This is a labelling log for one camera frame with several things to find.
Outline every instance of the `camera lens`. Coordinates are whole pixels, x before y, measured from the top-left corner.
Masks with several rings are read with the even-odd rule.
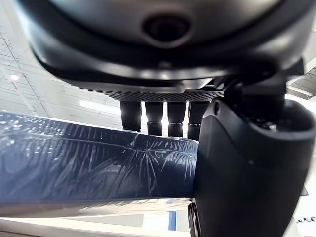
[[[189,30],[189,23],[177,16],[157,16],[148,19],[144,31],[159,42],[173,42],[181,39]]]

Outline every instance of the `robotic device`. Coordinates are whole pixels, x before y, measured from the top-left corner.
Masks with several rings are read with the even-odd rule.
[[[149,133],[159,135],[168,101],[169,135],[181,136],[190,101],[189,138],[200,142],[189,206],[196,237],[284,233],[316,135],[310,112],[284,99],[289,76],[303,74],[315,4],[15,0],[42,66],[120,100],[125,129],[139,130],[145,101]]]

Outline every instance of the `perforated metal plate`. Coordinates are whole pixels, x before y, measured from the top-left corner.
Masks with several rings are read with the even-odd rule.
[[[160,94],[122,91],[97,91],[120,101],[211,101],[215,97],[223,97],[222,91],[190,90],[181,94]]]

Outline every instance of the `plastic wrap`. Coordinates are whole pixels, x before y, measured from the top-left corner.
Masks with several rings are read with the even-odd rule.
[[[0,215],[186,205],[197,151],[189,140],[0,112]]]

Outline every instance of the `ceiling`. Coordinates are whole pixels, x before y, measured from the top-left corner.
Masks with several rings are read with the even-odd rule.
[[[311,31],[311,40],[304,52],[307,69],[316,66],[315,56],[316,33]],[[291,86],[294,88],[290,91],[292,94],[312,99],[316,95],[315,70],[304,78],[292,81]],[[119,109],[118,101],[101,93],[72,87],[46,72],[26,42],[11,1],[0,0],[0,110],[122,128],[119,114],[113,114],[111,109],[98,111],[84,108],[80,106],[80,100]],[[144,119],[142,132],[147,133]],[[163,135],[167,135],[167,123],[163,123]]]

